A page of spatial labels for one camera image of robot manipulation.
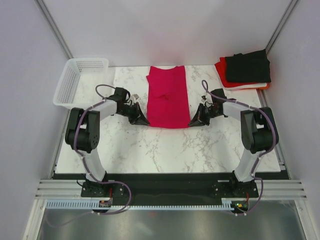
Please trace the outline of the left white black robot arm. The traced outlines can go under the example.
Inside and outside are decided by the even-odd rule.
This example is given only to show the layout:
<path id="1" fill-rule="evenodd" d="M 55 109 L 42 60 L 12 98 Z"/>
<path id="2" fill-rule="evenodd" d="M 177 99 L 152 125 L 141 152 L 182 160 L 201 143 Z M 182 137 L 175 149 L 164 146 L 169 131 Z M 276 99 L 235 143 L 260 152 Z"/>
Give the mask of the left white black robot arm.
<path id="1" fill-rule="evenodd" d="M 65 143 L 74 150 L 84 166 L 85 182 L 82 184 L 82 197 L 111 197 L 115 185 L 108 180 L 98 153 L 101 121 L 114 115 L 126 117 L 131 125 L 149 126 L 139 103 L 130 92 L 122 87 L 112 87 L 110 96 L 87 109 L 74 107 L 70 111 L 65 132 Z"/>

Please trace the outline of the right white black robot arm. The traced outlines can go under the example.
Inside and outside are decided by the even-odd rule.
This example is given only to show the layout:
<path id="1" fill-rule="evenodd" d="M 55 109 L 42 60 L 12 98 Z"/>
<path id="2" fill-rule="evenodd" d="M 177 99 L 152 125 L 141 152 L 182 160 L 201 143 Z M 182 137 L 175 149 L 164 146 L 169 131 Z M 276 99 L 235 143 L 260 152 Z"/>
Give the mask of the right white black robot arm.
<path id="1" fill-rule="evenodd" d="M 257 197 L 257 168 L 262 156 L 271 152 L 279 142 L 272 110 L 269 107 L 250 107 L 234 98 L 227 98 L 221 88 L 212 90 L 209 94 L 212 102 L 200 103 L 188 126 L 208 126 L 213 118 L 232 117 L 240 122 L 244 146 L 239 164 L 232 171 L 229 181 L 215 183 L 214 193 L 219 197 Z"/>

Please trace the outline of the crimson red t shirt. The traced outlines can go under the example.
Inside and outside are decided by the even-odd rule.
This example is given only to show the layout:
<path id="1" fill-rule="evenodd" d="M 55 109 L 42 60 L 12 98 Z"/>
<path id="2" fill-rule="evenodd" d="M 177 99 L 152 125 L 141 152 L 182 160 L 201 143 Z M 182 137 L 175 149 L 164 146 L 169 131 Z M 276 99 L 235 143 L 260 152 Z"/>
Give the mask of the crimson red t shirt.
<path id="1" fill-rule="evenodd" d="M 184 66 L 161 69 L 151 66 L 148 82 L 147 120 L 151 127 L 185 129 L 191 121 Z"/>

